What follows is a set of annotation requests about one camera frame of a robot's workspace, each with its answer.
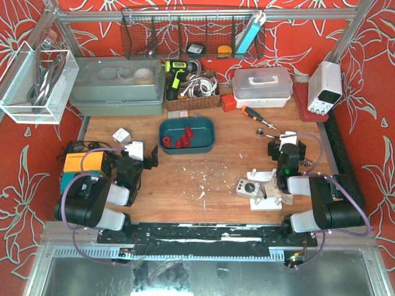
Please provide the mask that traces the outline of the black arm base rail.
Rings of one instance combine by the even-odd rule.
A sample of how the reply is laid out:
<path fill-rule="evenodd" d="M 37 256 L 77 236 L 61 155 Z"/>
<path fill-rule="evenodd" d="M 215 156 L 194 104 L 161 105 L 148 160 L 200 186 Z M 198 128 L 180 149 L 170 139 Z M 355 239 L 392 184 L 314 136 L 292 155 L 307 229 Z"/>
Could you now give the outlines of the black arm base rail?
<path fill-rule="evenodd" d="M 129 223 L 101 231 L 97 242 L 125 245 L 137 255 L 194 257 L 266 257 L 270 249 L 318 246 L 310 234 L 286 236 L 279 224 Z"/>

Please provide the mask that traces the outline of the large red spring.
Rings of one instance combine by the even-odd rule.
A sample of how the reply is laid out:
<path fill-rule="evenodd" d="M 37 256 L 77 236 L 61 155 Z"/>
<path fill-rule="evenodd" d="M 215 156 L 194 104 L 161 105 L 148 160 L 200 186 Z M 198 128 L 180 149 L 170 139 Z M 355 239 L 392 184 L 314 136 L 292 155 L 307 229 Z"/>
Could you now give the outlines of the large red spring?
<path fill-rule="evenodd" d="M 189 126 L 185 128 L 185 134 L 188 139 L 192 139 L 194 137 L 193 131 Z"/>

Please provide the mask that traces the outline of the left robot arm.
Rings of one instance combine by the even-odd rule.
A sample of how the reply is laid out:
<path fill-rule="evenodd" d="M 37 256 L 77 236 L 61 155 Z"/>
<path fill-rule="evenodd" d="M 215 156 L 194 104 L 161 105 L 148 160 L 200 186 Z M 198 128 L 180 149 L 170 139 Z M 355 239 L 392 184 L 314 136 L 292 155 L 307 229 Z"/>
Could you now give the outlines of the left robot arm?
<path fill-rule="evenodd" d="M 144 143 L 134 141 L 120 149 L 116 156 L 115 178 L 112 168 L 106 172 L 85 167 L 87 158 L 96 152 L 111 148 L 93 149 L 81 156 L 75 173 L 67 183 L 54 208 L 54 217 L 64 225 L 77 230 L 82 227 L 119 231 L 126 226 L 127 216 L 106 207 L 107 204 L 130 207 L 141 187 L 141 175 L 159 164 L 158 147 L 148 157 L 144 156 Z"/>

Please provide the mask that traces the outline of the white knit work glove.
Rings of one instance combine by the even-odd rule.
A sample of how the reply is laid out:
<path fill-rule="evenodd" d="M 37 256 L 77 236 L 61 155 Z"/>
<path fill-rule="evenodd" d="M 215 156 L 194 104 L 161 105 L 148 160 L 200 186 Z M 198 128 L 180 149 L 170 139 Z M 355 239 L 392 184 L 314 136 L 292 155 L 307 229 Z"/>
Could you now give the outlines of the white knit work glove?
<path fill-rule="evenodd" d="M 293 205 L 293 195 L 284 193 L 282 190 L 280 190 L 274 180 L 264 182 L 263 188 L 266 198 L 269 198 L 272 202 L 274 202 L 275 205 Z"/>

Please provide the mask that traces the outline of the bagged white switch box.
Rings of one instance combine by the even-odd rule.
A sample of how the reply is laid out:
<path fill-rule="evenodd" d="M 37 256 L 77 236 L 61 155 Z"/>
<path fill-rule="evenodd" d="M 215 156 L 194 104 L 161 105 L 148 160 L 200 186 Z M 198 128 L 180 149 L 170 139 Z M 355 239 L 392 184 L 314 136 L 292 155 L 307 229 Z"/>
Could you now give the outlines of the bagged white switch box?
<path fill-rule="evenodd" d="M 260 183 L 248 179 L 239 179 L 236 184 L 235 192 L 239 197 L 256 199 L 259 193 Z"/>

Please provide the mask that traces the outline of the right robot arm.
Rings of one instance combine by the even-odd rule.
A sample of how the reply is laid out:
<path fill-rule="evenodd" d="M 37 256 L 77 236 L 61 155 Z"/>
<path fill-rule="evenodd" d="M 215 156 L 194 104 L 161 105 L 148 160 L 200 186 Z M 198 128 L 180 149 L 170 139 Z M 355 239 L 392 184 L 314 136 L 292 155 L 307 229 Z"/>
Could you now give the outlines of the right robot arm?
<path fill-rule="evenodd" d="M 366 236 L 371 226 L 364 212 L 365 201 L 347 175 L 301 173 L 306 145 L 286 142 L 289 137 L 275 137 L 268 143 L 268 156 L 277 162 L 275 187 L 281 196 L 305 195 L 311 198 L 312 209 L 284 217 L 280 236 L 285 244 L 293 245 L 308 233 L 339 231 Z"/>

